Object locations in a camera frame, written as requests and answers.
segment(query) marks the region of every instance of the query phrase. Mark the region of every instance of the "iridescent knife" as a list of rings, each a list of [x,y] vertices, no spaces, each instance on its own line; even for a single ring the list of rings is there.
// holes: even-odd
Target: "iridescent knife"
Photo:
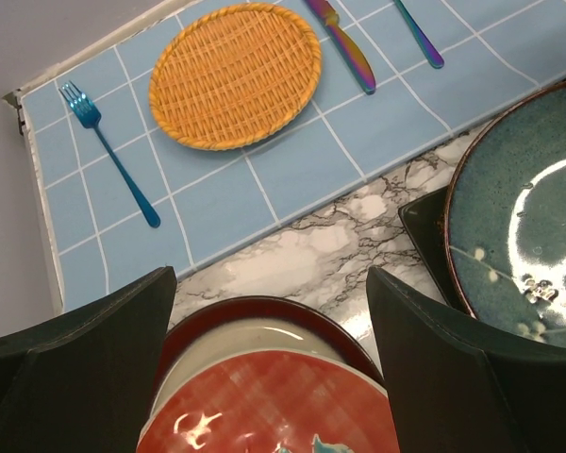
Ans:
[[[430,42],[425,33],[419,28],[413,17],[405,8],[405,5],[403,5],[402,0],[394,0],[394,3],[398,9],[400,9],[400,13],[405,18],[408,27],[411,29],[411,33],[413,33],[413,36],[415,37],[415,41],[417,41],[419,46],[422,48],[422,52],[424,52],[425,57],[430,62],[430,65],[433,68],[440,69],[444,66],[444,59],[442,58],[442,55],[438,52],[438,50],[436,50],[434,44]]]
[[[375,92],[375,76],[369,62],[354,41],[340,28],[340,16],[327,0],[305,0],[308,7],[321,20],[325,30],[338,47],[343,59],[367,93]]]

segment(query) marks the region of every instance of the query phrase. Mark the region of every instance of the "blue tiled surface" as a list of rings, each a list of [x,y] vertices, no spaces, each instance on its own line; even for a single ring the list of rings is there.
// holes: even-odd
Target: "blue tiled surface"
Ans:
[[[101,235],[110,291],[163,265],[173,266],[178,272],[189,269],[189,256],[172,201],[157,203],[155,209],[161,218],[159,228],[151,228],[139,214]]]
[[[66,310],[160,265],[188,275],[566,75],[566,0],[406,0],[443,51],[439,71],[388,1],[332,0],[380,83],[373,96],[361,95],[302,0],[282,0],[322,40],[313,102],[243,152],[185,148],[152,118],[151,66],[180,23],[233,3],[187,7],[24,97]],[[57,85],[69,79],[96,101],[105,135],[161,215],[159,228],[146,224],[94,134],[65,118]]]
[[[219,175],[174,197],[197,261],[209,260],[275,222],[245,159]]]

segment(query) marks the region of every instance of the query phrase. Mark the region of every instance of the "marble countertop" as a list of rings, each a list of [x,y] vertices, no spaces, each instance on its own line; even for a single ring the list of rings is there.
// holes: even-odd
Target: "marble countertop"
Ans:
[[[380,366],[365,293],[367,270],[381,266],[441,301],[397,211],[448,184],[461,156],[484,126],[186,278],[176,291],[170,327],[229,297],[287,297],[338,322]]]

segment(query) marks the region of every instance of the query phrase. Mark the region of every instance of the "fork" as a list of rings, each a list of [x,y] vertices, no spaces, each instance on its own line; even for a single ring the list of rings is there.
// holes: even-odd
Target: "fork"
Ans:
[[[71,108],[73,113],[75,113],[75,116],[77,117],[81,125],[83,125],[87,129],[94,129],[94,132],[96,132],[98,139],[101,141],[103,146],[105,146],[105,149],[107,149],[109,156],[113,159],[113,163],[115,163],[115,166],[122,174],[122,177],[124,178],[125,183],[128,185],[128,188],[132,192],[132,195],[134,195],[134,199],[139,204],[142,215],[144,215],[144,218],[146,219],[149,226],[153,228],[159,227],[159,225],[161,224],[161,219],[159,219],[158,213],[151,206],[151,203],[149,203],[149,200],[147,200],[144,194],[142,194],[139,186],[136,185],[136,183],[132,180],[132,177],[130,177],[128,172],[125,170],[119,158],[115,155],[113,149],[107,142],[107,139],[105,139],[103,132],[99,128],[98,124],[101,121],[101,112],[94,105],[91,99],[84,92],[82,92],[71,80],[63,85],[63,87],[58,91],[63,96],[67,104],[69,104],[69,107]]]

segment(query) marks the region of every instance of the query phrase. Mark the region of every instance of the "woven placemat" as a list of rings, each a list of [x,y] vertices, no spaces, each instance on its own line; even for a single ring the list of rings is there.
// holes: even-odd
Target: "woven placemat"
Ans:
[[[149,104],[179,143],[238,148],[289,123],[320,75],[321,47],[303,18],[244,3],[202,17],[173,39],[151,76]]]

